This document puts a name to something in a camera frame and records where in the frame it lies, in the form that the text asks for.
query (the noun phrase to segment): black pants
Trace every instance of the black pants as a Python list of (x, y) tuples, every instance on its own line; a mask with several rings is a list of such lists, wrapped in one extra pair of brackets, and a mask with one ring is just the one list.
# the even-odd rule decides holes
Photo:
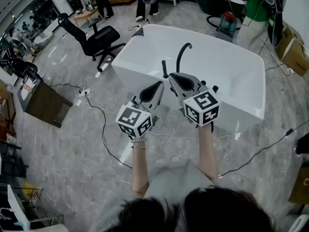
[[(156, 0), (153, 4), (150, 5), (150, 14), (157, 13), (159, 9), (158, 0)], [(145, 18), (145, 10), (146, 4), (143, 0), (139, 0), (137, 4), (136, 17), (142, 16)]]
[(114, 15), (114, 12), (112, 10), (112, 6), (109, 0), (96, 0), (96, 2), (98, 6), (98, 12), (100, 13), (101, 16), (104, 17), (104, 7), (106, 8), (107, 16)]

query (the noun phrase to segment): person in green shirt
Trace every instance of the person in green shirt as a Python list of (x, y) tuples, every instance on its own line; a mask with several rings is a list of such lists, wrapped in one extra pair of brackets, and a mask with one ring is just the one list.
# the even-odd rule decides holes
[(236, 44), (252, 49), (254, 43), (267, 30), (269, 14), (265, 0), (247, 0), (246, 17), (238, 32)]

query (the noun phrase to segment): marble floor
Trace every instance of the marble floor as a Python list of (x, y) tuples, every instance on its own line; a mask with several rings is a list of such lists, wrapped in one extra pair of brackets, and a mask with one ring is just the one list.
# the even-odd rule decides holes
[[(133, 31), (129, 26), (135, 22), (137, 3), (131, 6), (114, 6), (115, 16), (100, 23), (113, 26), (121, 35), (116, 43), (126, 43)], [(170, 2), (159, 3), (160, 14), (149, 17), (151, 23), (169, 25), (183, 29), (195, 30), (213, 35), (215, 29), (206, 22), (207, 15), (194, 2), (181, 1), (176, 7)], [(93, 33), (83, 25), (88, 35)], [(254, 48), (259, 52), (262, 42)], [(261, 51), (266, 68), (276, 64), (267, 48)], [(128, 93), (111, 66), (95, 77), (97, 62), (84, 55), (80, 44), (62, 28), (57, 29), (54, 39), (42, 51), (35, 64), (40, 74), (45, 74), (47, 84), (70, 83), (87, 84), (94, 91), (96, 99), (117, 113), (126, 103)], [(309, 75), (300, 77), (296, 73), (285, 76), (279, 68), (266, 72), (266, 110), (270, 117), (261, 124), (245, 131), (236, 140), (224, 137), (228, 132), (215, 128), (214, 147), (219, 163), (220, 174), (235, 169), (247, 161), (260, 148), (271, 145), (282, 137), (290, 128), (295, 128), (309, 119), (306, 102), (309, 101)], [(57, 86), (55, 90), (76, 103), (76, 89), (69, 86)], [(109, 196), (119, 189), (130, 190), (129, 184), (121, 182), (111, 170), (111, 160), (106, 154), (102, 142), (101, 126), (98, 116), (85, 103), (85, 97), (79, 106), (70, 108), (62, 128), (58, 129), (22, 112), (15, 97), (17, 116), (15, 130), (17, 140), (22, 146), (22, 155), (29, 165), (28, 181), (44, 187), (43, 201), (52, 210), (63, 213), (65, 225), (70, 231), (87, 231), (98, 210)], [(128, 137), (121, 134), (110, 114), (101, 104), (89, 95), (92, 105), (101, 107), (106, 114), (105, 138), (109, 150), (117, 157), (131, 164)], [(103, 115), (97, 111), (101, 121)], [(176, 138), (197, 138), (197, 130), (189, 124), (179, 111), (164, 106), (159, 108), (159, 121), (153, 128), (155, 134), (169, 134)], [(292, 207), (288, 198), (294, 185), (301, 158), (292, 151), (295, 141), (308, 133), (306, 124), (283, 139), (272, 148), (257, 155), (246, 167), (227, 174), (223, 178), (235, 183), (237, 187), (251, 192), (262, 207), (280, 223), (280, 219)], [(198, 140), (173, 139), (169, 136), (147, 134), (147, 159), (151, 167), (158, 159), (171, 159), (173, 156), (190, 158), (197, 162)], [(130, 181), (130, 171), (112, 159), (113, 168), (120, 179)]]

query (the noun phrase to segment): bracelet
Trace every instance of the bracelet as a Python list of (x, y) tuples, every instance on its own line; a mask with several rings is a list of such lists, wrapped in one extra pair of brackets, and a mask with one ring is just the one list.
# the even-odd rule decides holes
[(141, 142), (146, 142), (147, 138), (141, 137), (141, 138), (134, 138), (131, 140), (131, 143), (141, 143)]
[(146, 148), (144, 148), (144, 147), (139, 147), (139, 146), (134, 146), (134, 145), (132, 145), (132, 146), (131, 146), (131, 149), (133, 149), (133, 148), (146, 149)]

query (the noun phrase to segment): green shirt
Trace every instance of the green shirt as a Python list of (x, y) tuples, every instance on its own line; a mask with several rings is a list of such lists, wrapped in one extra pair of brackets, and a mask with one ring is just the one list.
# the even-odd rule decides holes
[(267, 21), (269, 19), (268, 11), (266, 9), (267, 5), (265, 4), (265, 1), (262, 2), (263, 0), (248, 0), (246, 16), (255, 21)]

